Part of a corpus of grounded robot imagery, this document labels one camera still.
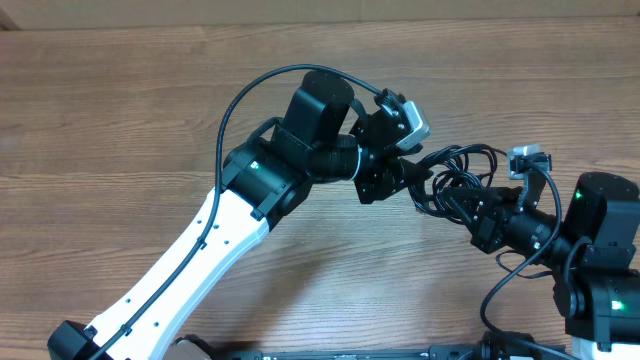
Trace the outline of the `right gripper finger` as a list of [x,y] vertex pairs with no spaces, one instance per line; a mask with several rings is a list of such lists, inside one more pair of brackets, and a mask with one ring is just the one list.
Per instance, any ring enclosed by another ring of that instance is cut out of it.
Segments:
[[442,198],[444,200],[458,199],[458,200],[513,200],[517,199],[521,194],[522,187],[483,187],[483,188],[464,188],[464,187],[450,187],[446,188],[442,192]]
[[464,225],[474,225],[482,220],[487,210],[499,200],[458,200],[449,199],[444,202],[453,210],[454,214]]

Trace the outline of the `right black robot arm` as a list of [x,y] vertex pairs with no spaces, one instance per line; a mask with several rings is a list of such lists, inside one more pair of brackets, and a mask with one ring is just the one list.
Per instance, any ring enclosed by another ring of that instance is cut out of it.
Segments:
[[502,248],[542,265],[553,278],[553,300],[572,338],[572,357],[639,356],[639,272],[631,262],[639,227],[639,188],[617,175],[582,174],[568,209],[537,203],[558,189],[548,172],[530,169],[523,186],[477,187],[463,180],[437,187],[438,201],[486,254]]

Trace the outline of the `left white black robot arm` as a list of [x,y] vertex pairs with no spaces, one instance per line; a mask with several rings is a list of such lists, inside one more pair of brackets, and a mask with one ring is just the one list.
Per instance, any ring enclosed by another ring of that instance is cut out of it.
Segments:
[[286,113],[216,156],[215,184],[197,215],[149,271],[90,323],[63,322],[54,359],[161,359],[229,268],[260,244],[316,184],[350,181],[364,204],[422,179],[409,161],[431,129],[421,107],[374,89],[376,110],[355,97],[360,80],[305,65]]

